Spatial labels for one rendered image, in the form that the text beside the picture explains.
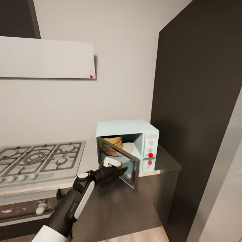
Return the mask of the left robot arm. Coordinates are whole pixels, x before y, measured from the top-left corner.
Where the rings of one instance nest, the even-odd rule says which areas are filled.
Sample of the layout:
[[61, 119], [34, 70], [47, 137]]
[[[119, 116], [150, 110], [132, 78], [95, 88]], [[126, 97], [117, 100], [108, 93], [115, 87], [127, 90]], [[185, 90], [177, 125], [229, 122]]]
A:
[[121, 162], [105, 158], [103, 166], [96, 171], [80, 173], [74, 181], [73, 189], [63, 195], [56, 204], [55, 211], [44, 223], [32, 242], [66, 242], [93, 189], [111, 176], [118, 179], [128, 169], [118, 169]]

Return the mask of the popcorn bag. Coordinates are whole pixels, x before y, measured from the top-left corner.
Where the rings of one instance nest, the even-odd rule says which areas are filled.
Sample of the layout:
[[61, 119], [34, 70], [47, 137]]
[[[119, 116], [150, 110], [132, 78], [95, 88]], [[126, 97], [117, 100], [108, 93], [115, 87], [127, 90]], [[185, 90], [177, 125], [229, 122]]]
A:
[[119, 148], [122, 148], [122, 134], [119, 135], [114, 135], [112, 137], [112, 135], [109, 136], [100, 136], [101, 138], [105, 139], [106, 141], [112, 143], [113, 145], [116, 145]]

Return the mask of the microwave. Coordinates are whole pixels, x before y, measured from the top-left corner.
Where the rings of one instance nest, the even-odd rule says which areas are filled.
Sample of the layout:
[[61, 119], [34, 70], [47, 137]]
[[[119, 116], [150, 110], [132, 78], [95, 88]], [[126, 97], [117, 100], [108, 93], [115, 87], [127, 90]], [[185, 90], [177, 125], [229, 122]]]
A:
[[[113, 145], [100, 136], [122, 134], [122, 148]], [[96, 127], [96, 152], [98, 163], [103, 166], [105, 158], [121, 162], [119, 170], [127, 171], [118, 180], [133, 194], [138, 190], [140, 158], [155, 157], [157, 154], [159, 130], [145, 119], [98, 121]]]

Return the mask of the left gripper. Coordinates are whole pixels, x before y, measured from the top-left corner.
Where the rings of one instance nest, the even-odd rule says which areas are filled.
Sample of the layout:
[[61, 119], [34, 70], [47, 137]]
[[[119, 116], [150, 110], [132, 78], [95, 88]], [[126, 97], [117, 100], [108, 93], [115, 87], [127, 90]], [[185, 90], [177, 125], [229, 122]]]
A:
[[112, 166], [109, 166], [109, 167], [105, 167], [104, 165], [99, 168], [99, 170], [101, 170], [101, 172], [103, 173], [103, 182], [110, 178], [111, 176], [115, 179], [118, 179], [119, 176], [122, 176], [128, 169], [128, 166], [127, 167], [124, 167], [122, 169], [118, 169], [116, 166], [112, 165]]

